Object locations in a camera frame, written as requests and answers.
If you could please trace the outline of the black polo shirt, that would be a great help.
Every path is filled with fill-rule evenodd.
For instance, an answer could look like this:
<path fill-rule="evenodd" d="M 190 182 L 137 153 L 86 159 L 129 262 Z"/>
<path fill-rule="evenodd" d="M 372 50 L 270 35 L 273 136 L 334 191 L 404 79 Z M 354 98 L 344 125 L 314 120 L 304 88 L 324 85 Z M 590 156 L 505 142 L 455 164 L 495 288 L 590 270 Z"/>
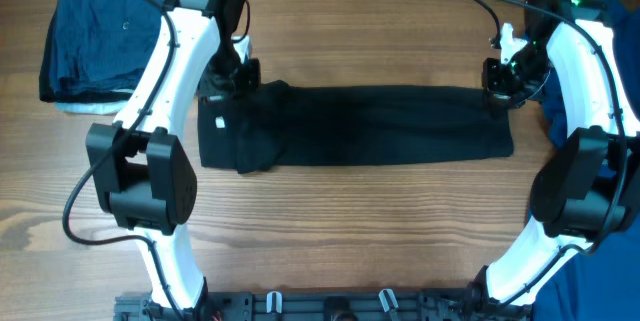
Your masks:
<path fill-rule="evenodd" d="M 294 87 L 198 105 L 202 166 L 239 174 L 275 166 L 386 166 L 509 157 L 507 115 L 479 89 L 450 86 Z"/>

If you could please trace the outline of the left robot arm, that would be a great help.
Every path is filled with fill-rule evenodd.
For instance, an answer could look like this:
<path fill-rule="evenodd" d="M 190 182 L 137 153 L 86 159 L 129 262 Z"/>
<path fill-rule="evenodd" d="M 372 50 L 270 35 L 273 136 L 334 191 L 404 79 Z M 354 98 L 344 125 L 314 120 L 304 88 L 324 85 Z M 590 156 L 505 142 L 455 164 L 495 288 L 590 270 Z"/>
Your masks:
<path fill-rule="evenodd" d="M 100 208 L 126 229 L 152 282 L 149 295 L 117 299 L 117 320 L 217 320 L 193 255 L 187 221 L 197 177 L 183 149 L 195 98 L 244 96 L 260 84 L 248 35 L 235 36 L 248 0 L 161 0 L 160 30 L 141 80 L 110 125 L 86 137 Z"/>

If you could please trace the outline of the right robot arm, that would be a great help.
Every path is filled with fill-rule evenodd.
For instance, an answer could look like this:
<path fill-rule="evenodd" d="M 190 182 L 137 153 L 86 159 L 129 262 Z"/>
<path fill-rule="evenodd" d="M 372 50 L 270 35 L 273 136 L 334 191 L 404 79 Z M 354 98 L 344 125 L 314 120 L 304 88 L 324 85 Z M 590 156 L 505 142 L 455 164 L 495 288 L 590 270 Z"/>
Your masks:
<path fill-rule="evenodd" d="M 486 105 L 560 99 L 563 144 L 537 173 L 530 218 L 460 301 L 477 319 L 530 315 L 542 286 L 639 214 L 639 16 L 612 0 L 523 0 L 525 34 L 497 25 L 483 65 Z"/>

